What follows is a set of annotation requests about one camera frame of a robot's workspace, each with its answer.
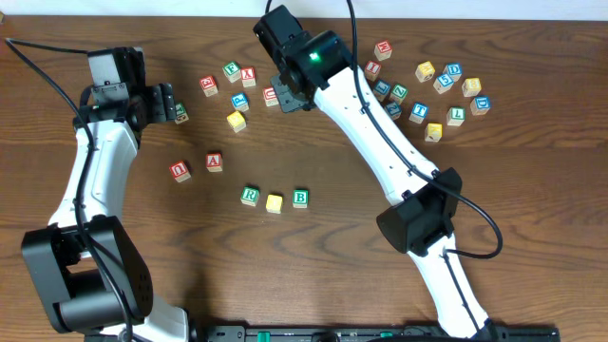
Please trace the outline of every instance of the wood grain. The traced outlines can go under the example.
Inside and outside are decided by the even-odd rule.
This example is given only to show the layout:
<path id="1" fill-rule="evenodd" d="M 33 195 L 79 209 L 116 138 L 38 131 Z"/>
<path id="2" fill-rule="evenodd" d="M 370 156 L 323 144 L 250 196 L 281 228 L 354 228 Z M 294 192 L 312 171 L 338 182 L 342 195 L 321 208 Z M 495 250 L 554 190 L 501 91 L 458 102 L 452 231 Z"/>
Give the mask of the wood grain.
<path id="1" fill-rule="evenodd" d="M 387 203 L 372 172 L 329 118 L 314 110 L 284 115 L 261 89 L 276 68 L 251 32 L 256 21 L 231 18 L 9 17 L 4 37 L 96 49 L 140 46 L 147 82 L 170 82 L 190 121 L 146 128 L 129 174 L 123 225 L 154 279 L 155 292 L 203 322 L 258 325 L 404 324 L 435 320 L 413 263 L 375 226 Z M 333 29 L 350 43 L 345 20 L 301 21 Z M 390 28 L 398 28 L 395 34 Z M 460 62 L 480 77 L 493 108 L 447 127 L 437 144 L 424 127 L 398 121 L 441 169 L 456 168 L 464 194 L 503 228 L 505 247 L 491 261 L 463 260 L 490 316 L 510 325 L 555 325 L 563 341 L 608 339 L 608 27 L 602 23 L 360 20 L 360 60 L 390 39 L 380 78 L 409 89 L 429 118 L 468 106 L 460 91 L 438 95 L 419 84 L 415 66 Z M 90 84 L 86 58 L 24 49 L 73 98 Z M 244 89 L 248 126 L 235 134 L 225 117 L 231 85 L 221 66 L 256 68 Z M 213 74 L 219 95 L 198 79 Z M 28 230 L 46 226 L 63 195 L 75 156 L 72 114 L 33 71 L 0 47 L 0 341 L 81 340 L 49 326 L 20 255 Z M 224 171 L 205 170 L 221 150 Z M 185 159 L 193 179 L 178 184 L 168 166 Z M 286 195 L 280 216 L 239 203 L 246 183 Z M 291 191 L 311 190 L 307 210 L 290 208 Z M 494 237 L 459 207 L 459 246 L 489 251 Z"/>

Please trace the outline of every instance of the brown wooden surface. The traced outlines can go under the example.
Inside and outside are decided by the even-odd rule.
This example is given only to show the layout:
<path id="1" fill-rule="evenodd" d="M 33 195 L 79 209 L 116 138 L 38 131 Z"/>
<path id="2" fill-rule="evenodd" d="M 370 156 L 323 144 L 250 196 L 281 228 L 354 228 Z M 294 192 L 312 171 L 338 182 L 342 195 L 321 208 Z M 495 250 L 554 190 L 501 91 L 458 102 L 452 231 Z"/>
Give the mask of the brown wooden surface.
<path id="1" fill-rule="evenodd" d="M 261 89 L 276 73 L 251 32 L 255 19 L 8 17 L 0 35 L 55 46 L 140 46 L 147 82 L 170 82 L 190 121 L 146 128 L 131 167 L 123 225 L 143 255 L 155 292 L 196 317 L 254 325 L 388 325 L 435 320 L 418 271 L 394 252 L 374 219 L 388 204 L 371 170 L 338 127 L 318 111 L 266 108 Z M 302 20 L 318 33 L 346 20 Z M 409 88 L 398 121 L 441 168 L 453 166 L 464 194 L 501 225 L 504 251 L 491 261 L 464 259 L 490 317 L 510 325 L 556 325 L 563 341 L 608 340 L 608 26 L 600 23 L 398 20 L 359 21 L 360 59 L 390 39 L 381 78 Z M 91 82 L 86 58 L 23 48 L 73 99 Z M 253 66 L 245 89 L 247 128 L 225 117 L 242 91 L 221 67 Z M 438 95 L 419 84 L 417 64 L 460 62 L 491 97 L 485 117 L 447 127 L 425 143 L 408 121 L 414 101 L 445 123 L 458 89 Z M 219 95 L 198 79 L 214 75 Z M 33 71 L 0 47 L 0 341 L 77 340 L 49 326 L 20 254 L 23 234 L 44 228 L 67 186 L 76 148 L 72 113 Z M 224 171 L 205 170 L 221 150 Z M 187 160 L 193 179 L 176 183 L 169 165 Z M 257 208 L 239 202 L 246 183 L 261 188 Z M 297 186 L 308 210 L 291 207 Z M 280 216 L 269 192 L 285 194 Z M 494 237 L 471 210 L 455 217 L 461 248 L 483 252 Z"/>

